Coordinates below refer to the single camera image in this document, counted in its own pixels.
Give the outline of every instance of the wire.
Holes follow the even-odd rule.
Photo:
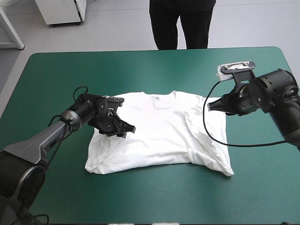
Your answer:
[[[254,147],[265,147],[265,146],[272,146],[272,145],[277,145],[277,144],[283,144],[283,143],[290,143],[290,142],[300,142],[300,141],[296,141],[296,140],[287,140],[287,141],[279,141],[279,142],[271,142],[271,143],[266,143],[266,144],[227,144],[227,143],[224,143],[224,142],[221,142],[215,138],[213,138],[210,133],[208,132],[207,128],[206,128],[206,124],[205,124],[205,105],[206,105],[206,102],[208,100],[208,98],[210,97],[211,93],[213,92],[213,90],[215,89],[215,87],[220,84],[221,82],[217,82],[213,87],[212,89],[210,90],[208,96],[206,97],[205,101],[204,101],[204,104],[203,104],[203,125],[204,125],[204,129],[206,131],[206,133],[208,134],[208,136],[214,140],[215,142],[219,143],[219,144],[222,144],[222,145],[226,145],[226,146],[230,146],[230,147],[238,147],[238,148],[254,148]]]
[[[81,88],[86,88],[86,90],[85,90],[85,92],[83,93],[83,94],[86,94],[86,93],[88,93],[88,87],[87,86],[79,86],[78,88],[76,88],[75,89],[75,91],[73,92],[73,99],[74,99],[74,101],[76,101],[76,99],[75,99],[75,93],[76,93],[76,91],[78,91],[79,89],[81,89]]]
[[[1,7],[10,7],[10,6],[14,6],[15,4],[19,3],[20,1],[22,0],[18,0],[16,3],[12,4],[12,5],[9,5],[9,6],[4,6],[4,5],[0,5]]]
[[[17,222],[21,221],[22,218],[26,219],[26,220],[27,220],[26,222],[30,222],[32,219],[38,218],[38,217],[46,217],[46,220],[47,220],[46,225],[49,224],[49,216],[48,216],[47,214],[39,214],[39,215],[35,215],[35,216],[29,217],[29,218],[27,218],[27,217],[21,217],[21,218],[19,218],[19,219],[16,219],[16,220],[15,220],[13,223],[11,223],[10,225],[16,224]]]

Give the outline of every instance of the wrinkled fabric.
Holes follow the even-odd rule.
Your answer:
[[[108,137],[95,129],[85,169],[107,174],[136,167],[193,163],[205,165],[226,176],[233,175],[227,146],[206,134],[203,126],[205,98],[180,91],[168,95],[135,92],[118,95],[125,101],[117,110],[120,118],[134,125],[126,138]],[[205,109],[206,127],[211,135],[226,141],[225,113]]]

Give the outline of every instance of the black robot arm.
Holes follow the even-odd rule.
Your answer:
[[[209,110],[227,115],[246,115],[260,108],[270,113],[280,133],[291,144],[300,147],[300,98],[293,75],[282,69],[255,77],[254,62],[237,62],[218,67],[220,81],[234,79],[229,94],[209,103]]]
[[[123,102],[120,97],[89,94],[86,88],[86,92],[58,116],[59,121],[26,141],[5,147],[0,152],[0,224],[40,224],[28,210],[44,183],[45,171],[51,163],[48,152],[55,145],[60,145],[70,133],[85,124],[108,136],[125,138],[127,132],[134,133],[135,127],[117,115],[117,109]]]

